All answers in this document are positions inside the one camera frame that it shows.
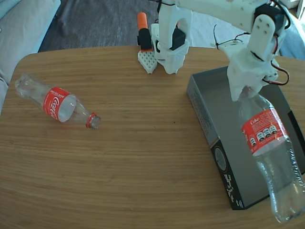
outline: wooden table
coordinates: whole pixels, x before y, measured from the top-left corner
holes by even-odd
[[[1,229],[303,229],[279,224],[267,199],[231,210],[186,94],[192,73],[228,64],[191,48],[177,75],[148,75],[138,47],[43,52],[17,66],[0,118]],[[305,65],[277,58],[292,75],[283,91],[305,130]],[[15,94],[30,72],[76,94],[102,118],[99,130],[53,121]]]

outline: coca-cola bottle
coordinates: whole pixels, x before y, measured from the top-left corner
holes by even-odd
[[[62,123],[79,123],[97,129],[101,118],[89,113],[73,94],[42,83],[34,76],[24,73],[15,83],[17,94],[30,99],[46,114]]]
[[[305,184],[293,147],[273,105],[244,88],[239,98],[242,132],[268,186],[271,208],[279,222],[305,212]]]

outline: white robotic arm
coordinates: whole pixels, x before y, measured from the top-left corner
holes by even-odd
[[[168,74],[183,66],[191,39],[192,11],[196,11],[251,34],[247,45],[238,40],[216,44],[230,61],[227,75],[233,101],[245,86],[258,93],[267,82],[277,79],[272,65],[278,66],[274,56],[285,37],[286,19],[269,0],[162,0],[159,10],[159,23],[151,25],[152,43],[155,59]]]

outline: coca-cola logo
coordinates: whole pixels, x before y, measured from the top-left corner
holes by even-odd
[[[257,123],[259,121],[259,118],[255,118],[255,119],[253,119],[253,120],[251,120],[251,125],[253,125],[254,123]]]
[[[52,104],[50,106],[50,115],[52,118],[58,119],[57,115],[56,115],[56,107],[59,105],[59,98],[58,97],[54,97]]]

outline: cardboard box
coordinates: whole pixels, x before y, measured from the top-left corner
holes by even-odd
[[[269,193],[241,132],[237,103],[231,100],[226,72],[224,67],[192,75],[187,93],[218,165],[232,209],[247,209]],[[304,173],[305,141],[282,91],[277,85],[268,85],[260,94],[277,110]]]

